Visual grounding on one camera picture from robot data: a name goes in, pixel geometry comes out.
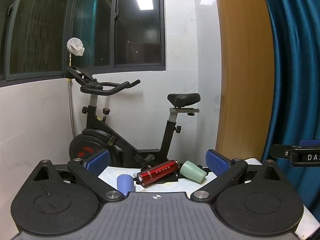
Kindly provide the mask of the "green cup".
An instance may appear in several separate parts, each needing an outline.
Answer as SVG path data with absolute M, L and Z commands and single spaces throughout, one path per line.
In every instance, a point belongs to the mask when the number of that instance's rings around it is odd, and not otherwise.
M 184 162 L 184 164 L 180 168 L 180 174 L 185 178 L 193 180 L 199 184 L 201 184 L 207 176 L 207 172 L 199 168 L 191 161 Z

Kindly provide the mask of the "blue cup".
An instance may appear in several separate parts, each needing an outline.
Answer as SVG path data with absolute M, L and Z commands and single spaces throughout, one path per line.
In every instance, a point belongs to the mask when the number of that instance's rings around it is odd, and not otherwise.
M 124 196 L 135 190 L 134 178 L 129 174 L 121 174 L 117 177 L 117 190 Z

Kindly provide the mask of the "red metal bottle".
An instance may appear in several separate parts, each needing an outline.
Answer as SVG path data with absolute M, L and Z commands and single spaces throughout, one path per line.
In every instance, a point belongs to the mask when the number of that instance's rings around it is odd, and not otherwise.
M 162 179 L 163 177 L 176 172 L 180 168 L 178 161 L 169 160 L 157 166 L 148 168 L 137 173 L 137 181 L 142 187 L 148 186 Z

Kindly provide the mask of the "floral white tablecloth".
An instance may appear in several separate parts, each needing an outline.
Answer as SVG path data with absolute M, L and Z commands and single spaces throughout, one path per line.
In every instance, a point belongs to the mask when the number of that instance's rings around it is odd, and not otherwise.
M 136 168 L 121 168 L 108 166 L 99 175 L 99 178 L 105 183 L 111 185 L 115 189 L 117 188 L 117 178 L 119 175 L 128 174 L 133 176 L 139 172 Z M 153 184 L 148 187 L 142 187 L 135 184 L 135 191 L 140 192 L 185 192 L 187 196 L 190 196 L 194 191 L 198 190 L 202 186 L 208 184 L 214 180 L 216 175 L 210 172 L 204 179 L 202 184 L 192 181 L 187 178 L 181 178 L 175 182 L 165 182 L 163 184 Z M 303 217 L 296 229 L 295 233 L 299 239 L 307 239 L 319 228 L 319 221 L 311 214 L 311 212 L 305 207 Z

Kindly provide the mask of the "wooden door panel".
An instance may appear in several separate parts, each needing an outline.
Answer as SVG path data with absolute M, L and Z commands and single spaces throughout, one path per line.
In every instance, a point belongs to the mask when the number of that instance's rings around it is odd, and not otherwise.
M 216 150 L 262 159 L 274 95 L 274 48 L 265 0 L 217 0 L 222 82 Z

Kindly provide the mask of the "teal curtain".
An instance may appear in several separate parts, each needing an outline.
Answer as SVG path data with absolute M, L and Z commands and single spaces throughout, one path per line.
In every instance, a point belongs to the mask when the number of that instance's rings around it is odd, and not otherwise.
M 263 159 L 275 144 L 319 140 L 319 0 L 266 0 L 275 82 Z

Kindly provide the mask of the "dark framed window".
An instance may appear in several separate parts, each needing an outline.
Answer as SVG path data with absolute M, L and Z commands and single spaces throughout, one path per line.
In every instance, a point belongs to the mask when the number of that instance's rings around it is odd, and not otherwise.
M 79 38 L 83 56 L 70 55 Z M 1 83 L 165 70 L 164 0 L 1 0 Z

